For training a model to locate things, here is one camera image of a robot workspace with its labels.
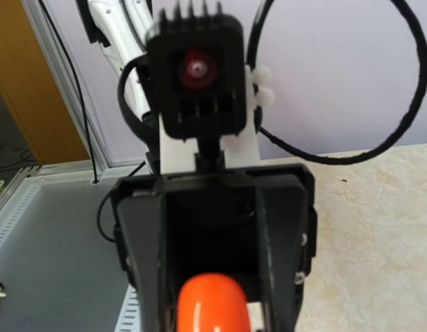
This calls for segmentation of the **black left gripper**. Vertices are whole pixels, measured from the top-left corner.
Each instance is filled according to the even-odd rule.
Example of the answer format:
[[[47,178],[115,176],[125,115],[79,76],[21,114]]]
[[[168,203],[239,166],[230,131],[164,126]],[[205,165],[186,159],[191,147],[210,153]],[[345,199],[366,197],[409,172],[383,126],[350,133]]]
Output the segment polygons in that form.
[[[294,331],[316,254],[315,182],[302,164],[126,177],[111,191],[120,264],[142,331],[169,330],[168,287],[220,273],[260,287],[266,331]]]

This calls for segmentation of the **red round object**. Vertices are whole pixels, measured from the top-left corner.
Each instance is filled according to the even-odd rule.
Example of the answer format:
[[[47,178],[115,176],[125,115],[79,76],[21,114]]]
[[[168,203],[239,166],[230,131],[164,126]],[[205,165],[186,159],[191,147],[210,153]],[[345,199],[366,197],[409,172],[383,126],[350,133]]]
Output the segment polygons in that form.
[[[203,273],[182,286],[177,331],[250,331],[247,297],[232,277]]]

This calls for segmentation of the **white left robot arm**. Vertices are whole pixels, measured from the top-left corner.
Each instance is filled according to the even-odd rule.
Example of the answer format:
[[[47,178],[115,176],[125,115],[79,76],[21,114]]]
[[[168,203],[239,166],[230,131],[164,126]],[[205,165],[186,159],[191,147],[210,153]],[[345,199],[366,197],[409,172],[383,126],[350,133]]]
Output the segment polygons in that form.
[[[221,5],[77,6],[151,168],[109,194],[141,330],[250,331],[255,302],[264,331],[294,331],[316,254],[314,177],[260,160],[256,110],[272,97],[245,62],[242,24]]]

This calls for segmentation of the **front aluminium rail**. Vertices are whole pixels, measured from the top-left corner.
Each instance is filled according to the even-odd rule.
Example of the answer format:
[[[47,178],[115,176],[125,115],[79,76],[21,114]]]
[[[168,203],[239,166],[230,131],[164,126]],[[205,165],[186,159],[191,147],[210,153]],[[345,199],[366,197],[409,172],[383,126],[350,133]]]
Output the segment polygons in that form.
[[[24,2],[76,125],[82,116],[73,73],[80,79],[97,164],[20,172],[0,199],[0,282],[6,288],[0,331],[138,331],[135,293],[114,245],[99,235],[95,215],[112,184],[141,163],[144,146],[122,120],[116,75],[88,41],[76,3],[45,6],[58,38],[37,2]]]

